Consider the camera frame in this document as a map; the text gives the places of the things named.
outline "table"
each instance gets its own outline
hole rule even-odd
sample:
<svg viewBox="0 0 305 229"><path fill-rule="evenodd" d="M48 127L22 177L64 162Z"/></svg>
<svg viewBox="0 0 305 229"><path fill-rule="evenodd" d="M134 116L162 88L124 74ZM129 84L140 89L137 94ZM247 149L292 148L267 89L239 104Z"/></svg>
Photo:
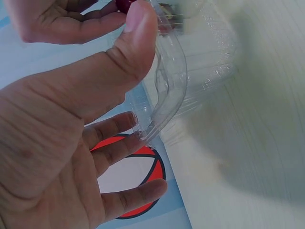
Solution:
<svg viewBox="0 0 305 229"><path fill-rule="evenodd" d="M212 2L241 42L238 72L162 132L192 227L303 229L305 1Z"/></svg>

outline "plastic lid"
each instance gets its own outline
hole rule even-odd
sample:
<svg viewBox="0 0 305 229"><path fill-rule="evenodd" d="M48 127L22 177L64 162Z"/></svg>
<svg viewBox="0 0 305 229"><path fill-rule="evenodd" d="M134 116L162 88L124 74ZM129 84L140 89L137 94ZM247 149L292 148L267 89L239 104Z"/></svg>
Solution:
<svg viewBox="0 0 305 229"><path fill-rule="evenodd" d="M156 137L179 110L186 93L186 59L180 43L156 0L148 0L158 16L158 37L156 41L157 69L155 87L158 102L150 115L148 126L143 123L133 129L146 144Z"/></svg>

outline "transparent plastic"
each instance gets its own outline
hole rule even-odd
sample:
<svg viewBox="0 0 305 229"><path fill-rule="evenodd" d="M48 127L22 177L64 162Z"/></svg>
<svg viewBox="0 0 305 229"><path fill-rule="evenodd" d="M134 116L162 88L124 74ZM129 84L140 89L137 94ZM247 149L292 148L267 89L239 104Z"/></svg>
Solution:
<svg viewBox="0 0 305 229"><path fill-rule="evenodd" d="M237 71L239 41L230 24L209 0L160 0L174 12L171 25L187 62L188 86L176 117L201 106ZM147 94L156 103L152 76L144 79Z"/></svg>
<svg viewBox="0 0 305 229"><path fill-rule="evenodd" d="M188 81L186 59L176 33L160 4L156 0L147 1L151 3L158 17L157 67L154 72L157 103L151 114L148 114L149 110L147 107L142 107L142 103L133 91L126 95L127 101L131 103L132 111L139 119L133 130L139 134L141 142L144 144L155 138L177 113L184 100ZM113 45L121 31L122 28L111 34L110 46Z"/></svg>

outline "finger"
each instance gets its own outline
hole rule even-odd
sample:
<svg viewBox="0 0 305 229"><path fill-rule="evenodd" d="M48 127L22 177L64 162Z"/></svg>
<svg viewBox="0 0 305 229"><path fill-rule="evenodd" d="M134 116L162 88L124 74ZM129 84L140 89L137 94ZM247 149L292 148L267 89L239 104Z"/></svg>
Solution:
<svg viewBox="0 0 305 229"><path fill-rule="evenodd" d="M102 140L133 128L136 122L137 119L132 112L118 114L105 121L87 126L82 137L91 150Z"/></svg>
<svg viewBox="0 0 305 229"><path fill-rule="evenodd" d="M144 78L154 59L156 35L157 17L153 7L138 0L131 5L124 32L107 52L40 74L30 84L36 92L44 97L51 94L53 102L86 119L101 104L131 90Z"/></svg>
<svg viewBox="0 0 305 229"><path fill-rule="evenodd" d="M132 134L120 141L93 150L92 157L97 177L100 177L104 172L106 172L109 166L112 166L126 158L128 155L134 153L138 149L135 147L140 145L139 141L138 134Z"/></svg>
<svg viewBox="0 0 305 229"><path fill-rule="evenodd" d="M158 200L166 190L165 180L157 179L130 190L101 194L105 209L104 222Z"/></svg>
<svg viewBox="0 0 305 229"><path fill-rule="evenodd" d="M48 42L54 44L82 44L102 37L125 23L123 13L114 12L102 18L89 19L76 12L67 13L66 17L56 18L49 26L39 28L28 35L29 42Z"/></svg>
<svg viewBox="0 0 305 229"><path fill-rule="evenodd" d="M114 13L117 11L118 11L118 8L116 7L115 2L111 1L106 6L104 6L101 10L94 10L94 11L86 13L84 15L84 19L89 20L89 19L94 19L94 18L101 18L110 13Z"/></svg>

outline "red and white logo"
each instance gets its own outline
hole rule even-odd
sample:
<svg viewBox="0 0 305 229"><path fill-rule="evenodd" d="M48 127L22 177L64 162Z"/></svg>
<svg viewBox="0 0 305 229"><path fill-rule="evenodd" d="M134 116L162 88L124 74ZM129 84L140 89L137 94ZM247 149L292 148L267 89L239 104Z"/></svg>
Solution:
<svg viewBox="0 0 305 229"><path fill-rule="evenodd" d="M124 139L126 134L101 141L94 149L109 145ZM158 152L144 146L132 155L111 166L98 178L101 193L117 192L137 187L154 179L165 179L165 167ZM140 216L154 207L158 201L130 211L118 219L132 219Z"/></svg>

